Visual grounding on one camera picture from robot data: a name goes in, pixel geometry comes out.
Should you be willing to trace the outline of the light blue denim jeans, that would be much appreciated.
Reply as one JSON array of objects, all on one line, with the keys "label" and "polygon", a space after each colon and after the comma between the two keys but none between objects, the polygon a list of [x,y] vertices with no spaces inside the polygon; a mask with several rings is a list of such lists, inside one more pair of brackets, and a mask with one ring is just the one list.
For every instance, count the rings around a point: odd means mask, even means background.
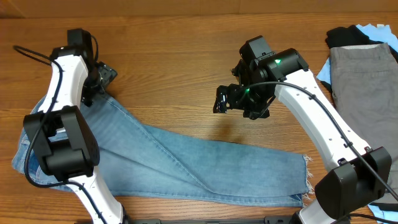
[{"label": "light blue denim jeans", "polygon": [[80,110],[99,145],[100,173],[115,196],[301,207],[313,190],[302,154],[148,126],[107,94]]}]

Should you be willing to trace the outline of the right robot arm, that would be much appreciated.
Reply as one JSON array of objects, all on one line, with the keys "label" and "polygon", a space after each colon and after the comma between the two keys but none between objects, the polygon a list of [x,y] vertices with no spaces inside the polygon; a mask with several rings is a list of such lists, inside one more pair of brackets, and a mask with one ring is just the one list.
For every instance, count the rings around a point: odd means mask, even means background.
[{"label": "right robot arm", "polygon": [[349,223],[357,209],[392,193],[388,151],[372,148],[346,124],[295,49],[275,53],[257,36],[239,53],[232,69],[237,83],[217,88],[213,111],[237,109],[255,120],[268,117],[271,103],[280,101],[313,141],[327,171],[310,205],[291,216],[266,218],[266,223]]}]

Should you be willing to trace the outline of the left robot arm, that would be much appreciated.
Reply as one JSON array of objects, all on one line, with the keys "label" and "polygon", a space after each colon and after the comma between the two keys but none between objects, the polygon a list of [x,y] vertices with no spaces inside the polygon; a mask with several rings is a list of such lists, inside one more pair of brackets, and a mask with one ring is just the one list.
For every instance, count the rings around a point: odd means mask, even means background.
[{"label": "left robot arm", "polygon": [[67,45],[50,56],[14,46],[14,50],[52,67],[52,78],[38,112],[25,116],[30,145],[24,175],[38,188],[66,186],[78,196],[93,223],[130,223],[125,208],[111,194],[98,165],[98,143],[80,105],[91,106],[117,73],[98,61],[98,42],[88,31],[71,29]]}]

